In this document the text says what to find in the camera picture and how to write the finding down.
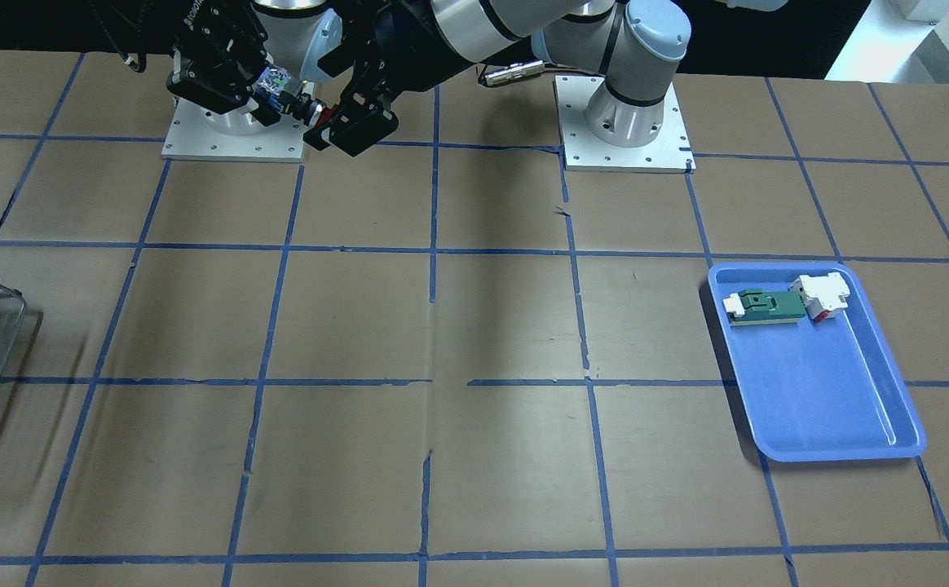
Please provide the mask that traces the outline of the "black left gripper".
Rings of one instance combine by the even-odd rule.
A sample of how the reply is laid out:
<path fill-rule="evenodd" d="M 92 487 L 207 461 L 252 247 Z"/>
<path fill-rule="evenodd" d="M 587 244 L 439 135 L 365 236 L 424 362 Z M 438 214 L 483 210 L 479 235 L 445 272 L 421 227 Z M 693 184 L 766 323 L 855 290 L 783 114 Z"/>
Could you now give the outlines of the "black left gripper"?
<path fill-rule="evenodd" d="M 430 1 L 328 1 L 342 22 L 336 48 L 318 60 L 330 77 L 348 69 L 370 72 L 394 97 L 432 90 L 463 71 L 463 57 L 445 40 Z M 348 92 L 322 108 L 304 131 L 303 142 L 317 150 L 334 146 L 356 157 L 399 129 L 389 101 Z"/>

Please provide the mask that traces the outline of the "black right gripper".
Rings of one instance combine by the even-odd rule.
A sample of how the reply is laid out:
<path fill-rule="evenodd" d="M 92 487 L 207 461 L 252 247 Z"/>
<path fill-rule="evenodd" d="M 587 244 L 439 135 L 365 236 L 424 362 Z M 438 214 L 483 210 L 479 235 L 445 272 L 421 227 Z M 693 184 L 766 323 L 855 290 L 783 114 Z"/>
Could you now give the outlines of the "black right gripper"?
<path fill-rule="evenodd" d="M 253 2 L 181 1 L 171 15 L 170 93 L 221 114 L 249 100 L 256 122 L 265 127 L 280 122 L 284 107 L 276 98 L 250 97 L 250 87 L 269 66 L 263 45 L 268 33 Z"/>

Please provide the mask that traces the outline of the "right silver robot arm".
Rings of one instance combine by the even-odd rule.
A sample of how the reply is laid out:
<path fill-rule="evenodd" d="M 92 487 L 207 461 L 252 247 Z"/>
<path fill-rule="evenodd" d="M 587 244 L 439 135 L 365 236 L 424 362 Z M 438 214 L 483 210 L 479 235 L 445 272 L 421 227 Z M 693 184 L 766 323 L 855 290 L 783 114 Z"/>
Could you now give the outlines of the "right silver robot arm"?
<path fill-rule="evenodd" d="M 262 127 L 287 107 L 277 82 L 302 92 L 302 64 L 326 1 L 84 1 L 124 64 L 143 73 L 168 55 L 166 89 L 214 115 L 237 113 Z"/>

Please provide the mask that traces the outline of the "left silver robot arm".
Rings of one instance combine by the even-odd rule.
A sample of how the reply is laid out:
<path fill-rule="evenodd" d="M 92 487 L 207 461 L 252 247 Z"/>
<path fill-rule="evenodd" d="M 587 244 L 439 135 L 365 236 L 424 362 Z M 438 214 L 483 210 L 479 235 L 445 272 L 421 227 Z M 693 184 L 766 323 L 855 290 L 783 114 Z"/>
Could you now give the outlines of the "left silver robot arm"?
<path fill-rule="evenodd" d="M 391 105 L 529 43 L 534 59 L 601 78 L 584 122 L 613 148 L 645 148 L 664 129 L 665 98 L 691 43 L 672 1 L 332 1 L 342 37 L 319 60 L 351 71 L 333 107 L 308 124 L 312 148 L 353 157 L 394 133 Z"/>

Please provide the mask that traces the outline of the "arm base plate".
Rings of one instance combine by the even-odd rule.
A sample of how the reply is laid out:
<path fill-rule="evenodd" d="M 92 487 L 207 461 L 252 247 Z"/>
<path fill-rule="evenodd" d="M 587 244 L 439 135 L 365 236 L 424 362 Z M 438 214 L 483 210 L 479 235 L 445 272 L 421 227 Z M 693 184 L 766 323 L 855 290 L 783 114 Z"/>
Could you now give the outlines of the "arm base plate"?
<path fill-rule="evenodd" d="M 675 86 L 661 103 L 621 103 L 604 78 L 559 75 L 554 81 L 568 170 L 691 174 L 697 168 Z"/>
<path fill-rule="evenodd" d="M 276 124 L 264 126 L 254 116 L 263 97 L 262 90 L 252 89 L 247 104 L 225 114 L 177 97 L 162 157 L 174 161 L 302 164 L 308 150 L 302 133 L 307 128 L 289 114 L 281 114 Z"/>

